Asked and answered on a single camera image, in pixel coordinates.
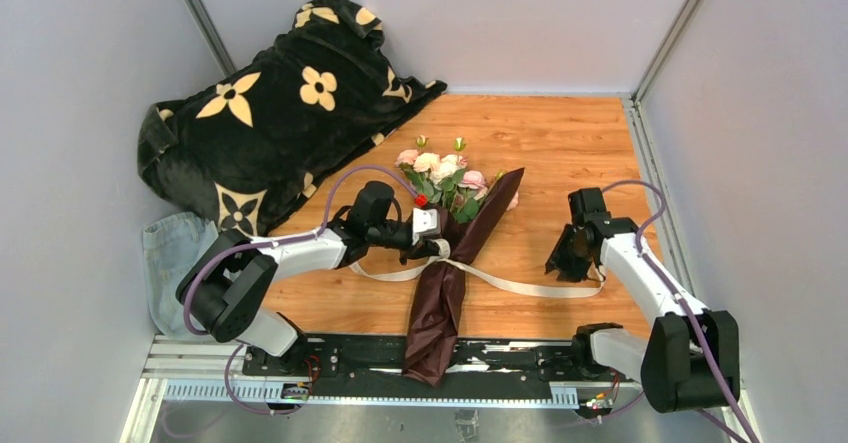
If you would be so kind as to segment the cream ribbon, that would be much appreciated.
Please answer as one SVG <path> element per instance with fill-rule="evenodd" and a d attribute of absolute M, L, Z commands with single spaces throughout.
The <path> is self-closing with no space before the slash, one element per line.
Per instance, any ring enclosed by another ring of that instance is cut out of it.
<path fill-rule="evenodd" d="M 448 256 L 450 255 L 450 245 L 444 239 L 428 240 L 428 243 L 434 243 L 436 245 L 436 248 L 438 249 L 437 255 L 431 256 L 423 265 L 419 267 L 383 274 L 368 273 L 358 263 L 351 264 L 350 269 L 355 274 L 364 276 L 372 280 L 383 282 L 401 282 L 414 280 L 418 278 L 428 267 L 434 265 L 435 263 L 443 262 L 448 263 L 449 265 L 465 273 L 475 276 L 500 290 L 524 296 L 555 299 L 590 298 L 600 293 L 604 288 L 606 282 L 606 274 L 602 270 L 597 273 L 600 279 L 597 281 L 598 285 L 594 288 L 543 286 L 502 279 L 495 277 L 491 274 L 485 273 L 479 269 L 476 269 L 473 266 L 449 259 Z"/>

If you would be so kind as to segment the pink fake flower stem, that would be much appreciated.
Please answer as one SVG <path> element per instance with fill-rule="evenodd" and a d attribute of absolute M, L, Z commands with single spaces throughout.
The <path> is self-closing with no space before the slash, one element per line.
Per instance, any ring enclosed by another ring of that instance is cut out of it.
<path fill-rule="evenodd" d="M 427 147 L 428 137 L 421 134 L 415 139 L 414 147 L 401 151 L 395 161 L 395 167 L 403 171 L 416 171 L 416 161 Z"/>
<path fill-rule="evenodd" d="M 474 220 L 488 201 L 492 189 L 507 173 L 500 171 L 491 180 L 477 170 L 465 172 L 455 185 L 450 211 L 454 219 L 460 223 L 470 223 Z"/>

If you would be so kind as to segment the dark red wrapping paper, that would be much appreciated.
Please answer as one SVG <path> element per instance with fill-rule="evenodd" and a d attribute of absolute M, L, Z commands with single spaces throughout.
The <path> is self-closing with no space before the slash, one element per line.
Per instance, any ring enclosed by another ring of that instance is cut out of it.
<path fill-rule="evenodd" d="M 458 223 L 437 205 L 441 236 L 450 245 L 449 259 L 469 265 L 482 251 L 500 222 L 524 177 L 523 168 L 507 172 L 492 189 L 479 215 Z M 410 310 L 402 375 L 437 387 L 450 366 L 458 341 L 466 273 L 448 263 L 435 263 L 418 279 Z"/>

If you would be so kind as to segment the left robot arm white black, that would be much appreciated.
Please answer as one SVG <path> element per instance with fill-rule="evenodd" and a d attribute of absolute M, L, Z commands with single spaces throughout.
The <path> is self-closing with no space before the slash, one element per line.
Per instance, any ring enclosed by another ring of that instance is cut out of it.
<path fill-rule="evenodd" d="M 390 219 L 390 211 L 398 207 L 389 185 L 371 181 L 353 204 L 308 232 L 286 237 L 222 232 L 175 291 L 187 329 L 219 343 L 244 343 L 272 357 L 290 353 L 306 336 L 282 314 L 263 308 L 274 281 L 350 267 L 372 247 L 398 251 L 402 263 L 448 256 L 437 209 L 414 208 L 404 221 Z"/>

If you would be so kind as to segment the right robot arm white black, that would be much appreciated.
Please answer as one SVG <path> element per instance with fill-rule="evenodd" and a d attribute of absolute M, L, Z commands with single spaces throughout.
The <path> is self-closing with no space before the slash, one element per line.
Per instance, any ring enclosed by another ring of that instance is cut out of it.
<path fill-rule="evenodd" d="M 596 323 L 572 338 L 576 366 L 613 370 L 642 386 L 659 413 L 733 406 L 740 397 L 739 327 L 726 310 L 713 311 L 657 261 L 643 229 L 607 209 L 603 191 L 582 188 L 567 197 L 571 220 L 546 264 L 568 288 L 591 269 L 611 274 L 651 323 L 643 339 L 621 325 Z"/>

